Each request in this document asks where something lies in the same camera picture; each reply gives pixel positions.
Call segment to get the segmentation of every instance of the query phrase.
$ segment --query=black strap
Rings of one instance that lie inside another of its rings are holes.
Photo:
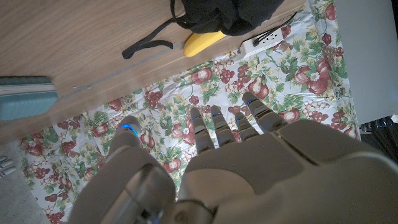
[[[180,25],[184,29],[190,29],[193,24],[189,24],[185,22],[185,15],[181,17],[175,17],[175,10],[174,10],[175,0],[170,0],[170,9],[172,11],[174,22]]]
[[[166,46],[170,49],[173,49],[173,43],[166,41],[166,40],[152,40],[155,38],[155,36],[162,31],[164,28],[166,28],[169,24],[174,22],[174,18],[171,18],[164,22],[162,25],[160,25],[158,28],[156,28],[152,33],[150,33],[148,36],[144,37],[140,41],[136,42],[135,44],[131,45],[128,47],[126,50],[123,50],[122,56],[124,59],[130,59],[134,53],[136,53],[139,50],[146,49],[146,48],[151,48],[151,47],[156,47],[156,46]]]

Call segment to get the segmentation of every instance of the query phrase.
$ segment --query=white power strip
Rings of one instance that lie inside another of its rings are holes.
[[[275,30],[275,32],[271,33],[267,38],[262,40],[259,45],[253,46],[254,40],[260,37],[261,35],[262,34],[257,35],[242,43],[242,45],[239,48],[239,51],[240,54],[243,55],[243,58],[250,57],[258,52],[276,46],[284,39],[282,35],[282,30],[279,28]]]

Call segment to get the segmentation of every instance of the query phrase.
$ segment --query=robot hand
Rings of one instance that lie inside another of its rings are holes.
[[[139,147],[133,117],[122,120],[106,165],[83,189],[70,223],[396,223],[398,167],[379,151],[309,120],[288,123],[245,93],[259,133],[236,115],[234,140],[211,108],[220,148],[191,110],[198,155],[178,200],[162,166]]]

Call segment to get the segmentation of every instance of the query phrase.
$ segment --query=black bag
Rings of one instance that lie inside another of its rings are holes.
[[[173,18],[164,22],[151,34],[122,52],[124,59],[131,58],[138,50],[159,45],[173,49],[166,40],[151,41],[162,29],[176,22],[197,34],[218,32],[226,35],[243,35],[252,31],[271,15],[284,0],[182,0],[185,15],[175,17],[175,0],[170,1]]]

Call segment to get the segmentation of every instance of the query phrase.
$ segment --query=blue led light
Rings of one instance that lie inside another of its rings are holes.
[[[221,113],[214,114],[213,117],[215,117],[215,116],[217,116],[217,115],[221,115]]]
[[[242,119],[237,119],[235,122],[238,122],[240,120],[246,119],[246,117],[243,117]]]
[[[134,128],[132,128],[132,127],[131,127],[130,125],[128,125],[128,124],[122,125],[119,129],[121,129],[121,128],[127,128],[127,129],[130,130],[132,133],[134,133],[136,136],[138,136],[137,131],[134,130]]]

